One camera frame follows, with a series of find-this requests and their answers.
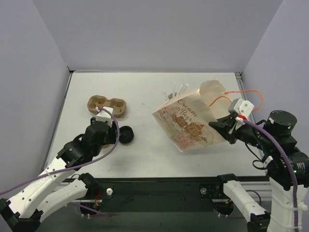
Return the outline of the paper takeout bag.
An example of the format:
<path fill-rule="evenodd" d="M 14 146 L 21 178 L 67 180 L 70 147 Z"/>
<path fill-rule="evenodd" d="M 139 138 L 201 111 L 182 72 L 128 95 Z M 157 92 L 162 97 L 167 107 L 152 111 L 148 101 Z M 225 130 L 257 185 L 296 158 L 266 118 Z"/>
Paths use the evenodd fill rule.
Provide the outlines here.
<path fill-rule="evenodd" d="M 230 115 L 229 91 L 218 80 L 203 82 L 199 89 L 167 101 L 153 117 L 181 151 L 222 143 L 225 139 L 209 122 Z"/>

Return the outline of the stack of brown paper cups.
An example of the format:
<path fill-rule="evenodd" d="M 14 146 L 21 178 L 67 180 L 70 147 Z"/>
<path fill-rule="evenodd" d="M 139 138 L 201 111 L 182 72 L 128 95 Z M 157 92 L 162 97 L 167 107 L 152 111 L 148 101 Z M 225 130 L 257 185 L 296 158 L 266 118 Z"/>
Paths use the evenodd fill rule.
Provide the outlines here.
<path fill-rule="evenodd" d="M 108 148 L 110 146 L 110 144 L 106 144 L 106 145 L 103 145 L 101 148 L 102 149 L 106 149 L 106 148 Z"/>

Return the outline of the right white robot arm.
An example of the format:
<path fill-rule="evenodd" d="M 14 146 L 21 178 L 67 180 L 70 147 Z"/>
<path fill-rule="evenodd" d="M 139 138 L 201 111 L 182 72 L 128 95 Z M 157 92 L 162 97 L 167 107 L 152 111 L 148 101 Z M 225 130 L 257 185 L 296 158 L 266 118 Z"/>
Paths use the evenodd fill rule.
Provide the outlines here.
<path fill-rule="evenodd" d="M 271 184 L 271 212 L 265 210 L 242 187 L 234 174 L 217 177 L 215 194 L 228 197 L 242 212 L 249 232 L 300 232 L 304 198 L 309 189 L 309 158 L 297 147 L 292 130 L 296 117 L 283 110 L 272 111 L 267 120 L 252 123 L 237 113 L 210 122 L 230 144 L 237 140 L 263 152 L 261 162 Z"/>

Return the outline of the brown cardboard cup carrier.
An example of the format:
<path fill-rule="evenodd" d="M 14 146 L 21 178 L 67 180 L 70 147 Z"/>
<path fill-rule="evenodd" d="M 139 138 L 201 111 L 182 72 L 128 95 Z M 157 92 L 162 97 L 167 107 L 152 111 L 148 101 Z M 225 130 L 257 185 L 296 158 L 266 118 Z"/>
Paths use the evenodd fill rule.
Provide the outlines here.
<path fill-rule="evenodd" d="M 96 108 L 109 107 L 113 109 L 116 118 L 122 117 L 126 112 L 126 101 L 119 98 L 108 99 L 101 95 L 94 95 L 89 98 L 87 108 L 89 112 L 95 114 Z"/>

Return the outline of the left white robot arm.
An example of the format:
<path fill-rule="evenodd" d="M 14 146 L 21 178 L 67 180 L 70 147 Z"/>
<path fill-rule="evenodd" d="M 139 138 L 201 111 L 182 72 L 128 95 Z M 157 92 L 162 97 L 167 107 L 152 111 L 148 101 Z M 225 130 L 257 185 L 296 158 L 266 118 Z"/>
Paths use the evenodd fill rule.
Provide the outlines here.
<path fill-rule="evenodd" d="M 66 178 L 99 155 L 103 146 L 116 145 L 119 127 L 115 121 L 91 119 L 85 133 L 66 143 L 49 166 L 23 190 L 0 200 L 0 215 L 14 232 L 34 232 L 53 212 L 71 201 L 94 198 L 101 188 L 89 173 L 80 174 L 71 184 L 55 190 Z"/>

